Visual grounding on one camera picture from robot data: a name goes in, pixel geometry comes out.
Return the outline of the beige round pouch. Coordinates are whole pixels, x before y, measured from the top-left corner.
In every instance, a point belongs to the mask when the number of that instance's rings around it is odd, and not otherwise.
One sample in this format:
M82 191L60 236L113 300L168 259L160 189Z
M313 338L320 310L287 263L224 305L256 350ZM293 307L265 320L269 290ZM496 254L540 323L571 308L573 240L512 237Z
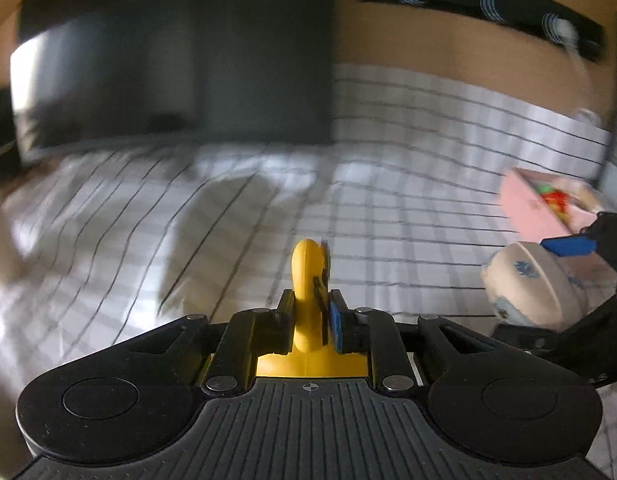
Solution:
M509 325L561 332L589 307L581 282L537 243L516 242L494 252L480 276L496 316Z

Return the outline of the white checkered tablecloth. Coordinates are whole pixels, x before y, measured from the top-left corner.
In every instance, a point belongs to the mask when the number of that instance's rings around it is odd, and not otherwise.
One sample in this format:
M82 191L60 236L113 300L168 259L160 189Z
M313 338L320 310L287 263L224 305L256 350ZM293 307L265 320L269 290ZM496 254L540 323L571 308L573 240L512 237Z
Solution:
M0 287L0 479L30 458L14 420L48 368L202 312L272 307L302 238L325 240L351 306L401 322L496 320L482 264L515 239L513 167L592 179L609 133L423 73L343 64L326 146L176 145L73 155L5 211L28 274Z

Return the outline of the pink cardboard box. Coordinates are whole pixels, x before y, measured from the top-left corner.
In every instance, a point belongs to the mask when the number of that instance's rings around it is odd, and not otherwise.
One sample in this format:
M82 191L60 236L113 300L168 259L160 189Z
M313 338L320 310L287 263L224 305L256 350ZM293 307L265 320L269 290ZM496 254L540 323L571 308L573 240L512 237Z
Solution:
M570 195L570 220L561 222L535 191L549 183ZM522 168L506 172L499 189L499 203L523 240L540 243L544 238L581 234L601 211L617 212L607 198L586 181Z

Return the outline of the yellow plastic toy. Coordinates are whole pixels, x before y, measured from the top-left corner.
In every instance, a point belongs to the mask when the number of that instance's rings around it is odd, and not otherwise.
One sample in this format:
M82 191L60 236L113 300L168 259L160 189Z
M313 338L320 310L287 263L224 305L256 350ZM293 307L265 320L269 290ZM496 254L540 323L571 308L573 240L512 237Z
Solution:
M291 351L258 358L258 377L338 378L368 375L366 356L336 351L329 333L326 244L304 238L295 245L290 263L295 323Z

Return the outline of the red strawberry plush toy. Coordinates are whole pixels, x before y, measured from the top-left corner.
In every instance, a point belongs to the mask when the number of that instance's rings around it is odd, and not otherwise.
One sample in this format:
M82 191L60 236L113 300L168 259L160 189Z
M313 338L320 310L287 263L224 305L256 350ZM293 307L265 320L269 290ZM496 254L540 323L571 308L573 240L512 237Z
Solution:
M537 191L537 194L541 196L544 203L561 222L564 224L569 222L568 206L570 204L570 195L568 193L559 190L559 188L554 188L549 183L537 185L535 191Z

